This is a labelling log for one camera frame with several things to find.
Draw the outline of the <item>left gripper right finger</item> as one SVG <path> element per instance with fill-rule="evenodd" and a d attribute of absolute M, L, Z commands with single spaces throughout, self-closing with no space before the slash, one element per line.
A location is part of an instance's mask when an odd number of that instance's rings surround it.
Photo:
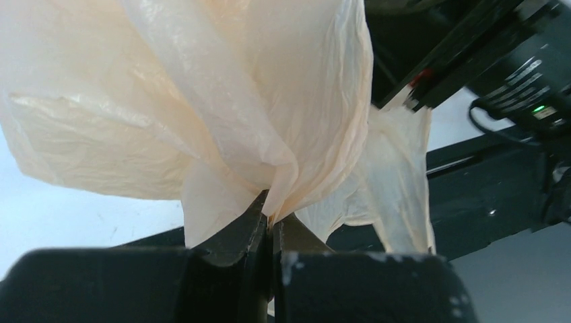
<path fill-rule="evenodd" d="M 277 322 L 476 322 L 441 256 L 336 252 L 295 215 L 273 227 Z"/>

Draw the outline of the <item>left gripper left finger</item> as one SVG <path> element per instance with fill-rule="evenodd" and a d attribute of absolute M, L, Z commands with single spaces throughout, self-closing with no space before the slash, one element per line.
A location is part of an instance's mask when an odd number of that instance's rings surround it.
<path fill-rule="evenodd" d="M 1 321 L 266 322 L 265 199 L 194 248 L 29 252 L 1 282 Z"/>

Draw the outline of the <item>orange plastic bag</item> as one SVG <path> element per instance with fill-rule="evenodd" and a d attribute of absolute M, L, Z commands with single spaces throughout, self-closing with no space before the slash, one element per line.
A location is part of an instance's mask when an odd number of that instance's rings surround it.
<path fill-rule="evenodd" d="M 431 112 L 371 103 L 363 1 L 2 1 L 1 128 L 43 182 L 180 200 L 194 247 L 263 190 L 321 240 L 436 250 Z"/>

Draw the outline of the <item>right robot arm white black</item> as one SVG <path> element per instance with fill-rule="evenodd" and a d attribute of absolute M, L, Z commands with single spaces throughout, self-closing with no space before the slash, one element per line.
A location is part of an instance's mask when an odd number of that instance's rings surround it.
<path fill-rule="evenodd" d="M 511 121 L 549 158 L 541 219 L 570 222 L 570 6 L 563 1 L 366 1 L 374 51 L 372 101 L 409 88 L 412 111 L 435 108 L 462 88 L 474 110 Z"/>

